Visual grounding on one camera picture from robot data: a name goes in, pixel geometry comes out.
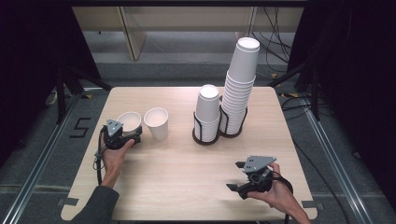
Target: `sleeve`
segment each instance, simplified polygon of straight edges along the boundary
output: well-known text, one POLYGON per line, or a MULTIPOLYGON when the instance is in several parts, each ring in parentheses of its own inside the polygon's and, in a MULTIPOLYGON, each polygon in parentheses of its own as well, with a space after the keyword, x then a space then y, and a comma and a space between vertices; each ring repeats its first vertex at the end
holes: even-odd
POLYGON ((72 219, 71 223, 110 223, 119 197, 120 195, 114 189, 103 186, 96 187, 85 207, 72 219))

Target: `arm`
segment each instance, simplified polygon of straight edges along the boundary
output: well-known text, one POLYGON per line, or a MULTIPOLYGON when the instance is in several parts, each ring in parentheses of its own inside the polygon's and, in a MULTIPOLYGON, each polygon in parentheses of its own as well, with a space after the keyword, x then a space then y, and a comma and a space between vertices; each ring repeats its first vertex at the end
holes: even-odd
MULTIPOLYGON (((269 164, 274 170, 274 177, 279 176, 280 168, 277 163, 269 164)), ((311 221, 304 209, 298 204, 290 190, 280 181, 274 180, 268 192, 249 192, 249 198, 262 200, 280 212, 290 215, 297 223, 309 224, 311 221)))
POLYGON ((120 195, 113 189, 120 175, 125 154, 132 147, 134 140, 128 141, 118 150, 105 149, 103 162, 106 174, 102 184, 93 191, 91 198, 84 208, 71 221, 71 223, 107 224, 111 221, 114 207, 120 195))

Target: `stack of cups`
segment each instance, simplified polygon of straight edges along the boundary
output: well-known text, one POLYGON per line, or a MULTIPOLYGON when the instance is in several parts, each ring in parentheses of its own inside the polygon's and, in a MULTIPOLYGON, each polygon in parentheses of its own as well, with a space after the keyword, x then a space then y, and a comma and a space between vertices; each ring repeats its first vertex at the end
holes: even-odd
POLYGON ((201 142, 216 139, 219 129, 219 89, 204 85, 198 95, 194 118, 194 136, 201 142))
POLYGON ((237 134, 241 130, 256 78, 259 49, 259 41, 249 37, 240 38, 236 44, 221 102, 222 133, 237 134))

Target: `hand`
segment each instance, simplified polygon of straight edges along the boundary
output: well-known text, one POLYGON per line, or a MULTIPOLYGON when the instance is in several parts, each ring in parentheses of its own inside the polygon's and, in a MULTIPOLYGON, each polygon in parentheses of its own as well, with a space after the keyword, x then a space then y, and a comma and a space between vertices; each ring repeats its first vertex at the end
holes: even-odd
POLYGON ((134 139, 129 140, 125 145, 117 150, 104 149, 103 163, 105 164, 106 174, 103 178, 101 186, 113 189, 116 181, 120 175, 121 168, 124 162, 125 154, 129 148, 134 145, 134 139))
MULTIPOLYGON (((269 166, 273 168, 273 176, 279 177, 279 165, 272 162, 269 166)), ((297 203, 297 200, 288 187, 278 180, 273 180, 273 185, 268 192, 251 191, 247 196, 268 203, 271 207, 274 207, 280 212, 290 215, 298 223, 311 223, 306 212, 297 203)))

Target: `wooden table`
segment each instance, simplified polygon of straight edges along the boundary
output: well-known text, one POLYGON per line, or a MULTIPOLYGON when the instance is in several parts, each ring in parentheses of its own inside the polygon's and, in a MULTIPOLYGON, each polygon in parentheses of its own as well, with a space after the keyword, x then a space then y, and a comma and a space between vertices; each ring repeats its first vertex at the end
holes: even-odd
MULTIPOLYGON (((191 136, 199 90, 200 87, 114 88, 68 195, 78 199, 78 203, 65 205, 62 218, 73 218, 97 186, 93 155, 106 119, 116 119, 126 111, 136 111, 143 118, 149 109, 157 106, 169 112, 169 135, 158 142, 143 124, 142 142, 128 151, 115 186, 120 198, 113 219, 283 219, 285 215, 268 204, 242 200, 226 187, 230 183, 247 183, 247 176, 235 162, 245 161, 248 155, 277 157, 282 175, 294 187, 297 201, 312 201, 274 89, 253 88, 242 133, 235 138, 220 137, 211 146, 198 145, 191 136)), ((219 87, 219 91, 222 94, 223 88, 219 87)), ((305 211, 311 219, 317 216, 316 208, 305 211)))

